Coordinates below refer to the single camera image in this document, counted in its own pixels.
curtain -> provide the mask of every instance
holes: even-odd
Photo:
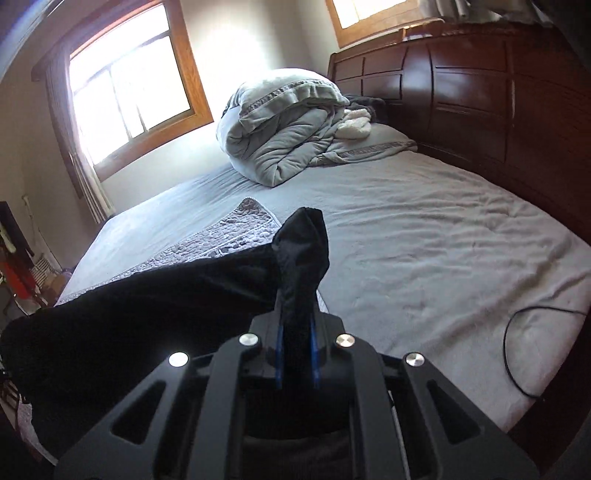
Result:
[[[425,18],[442,18],[450,22],[495,22],[508,20],[541,23],[543,20],[530,0],[419,0]]]
[[[115,209],[80,145],[70,88],[69,49],[61,48],[56,52],[47,67],[45,80],[53,127],[64,160],[72,164],[69,173],[74,176],[74,186],[78,183],[79,191],[86,200],[93,219],[96,223],[102,224],[115,214]]]

window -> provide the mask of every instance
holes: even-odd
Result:
[[[78,45],[70,56],[74,115],[99,180],[213,121],[179,0],[110,0],[60,41]]]
[[[98,38],[70,62],[80,142],[94,164],[190,109],[164,5]]]
[[[418,0],[326,0],[339,47],[420,22]]]

headboard panel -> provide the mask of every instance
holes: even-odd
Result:
[[[343,93],[384,98],[419,151],[474,171],[591,243],[591,74],[556,29],[446,25],[330,58]]]

upper window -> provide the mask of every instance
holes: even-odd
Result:
[[[423,20],[418,0],[326,0],[339,47]]]
[[[350,27],[382,10],[401,4],[406,0],[334,0],[342,28]]]
[[[164,5],[130,18],[75,55],[70,86],[80,141],[94,164],[188,111]]]

fitted sheet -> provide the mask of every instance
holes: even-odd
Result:
[[[62,297],[144,262],[247,196],[280,221],[300,206],[321,209],[330,268],[319,292],[329,311],[382,353],[425,354],[505,431],[532,403],[503,365],[511,313],[591,304],[587,243],[480,176],[411,151],[308,168],[273,189],[231,166],[173,187],[109,220]],[[513,322],[508,361],[527,391],[543,391],[583,321],[535,310]]]

